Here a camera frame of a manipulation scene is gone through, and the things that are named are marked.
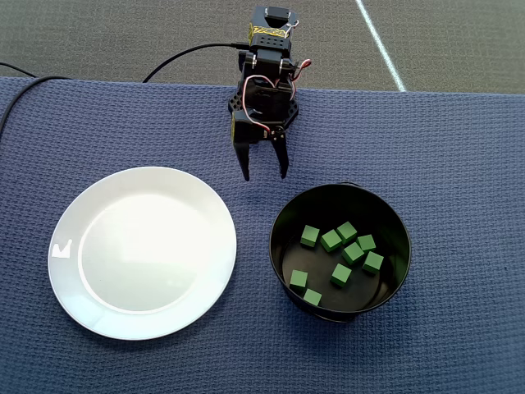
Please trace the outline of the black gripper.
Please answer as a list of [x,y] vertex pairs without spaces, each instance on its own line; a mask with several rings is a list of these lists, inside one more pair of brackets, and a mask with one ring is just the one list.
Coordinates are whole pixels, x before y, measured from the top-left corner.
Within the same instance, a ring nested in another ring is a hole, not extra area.
[[280,166],[281,178],[285,179],[289,158],[285,130],[290,123],[290,107],[277,110],[256,110],[247,107],[249,120],[240,105],[231,107],[231,140],[243,177],[249,181],[249,144],[270,139]]

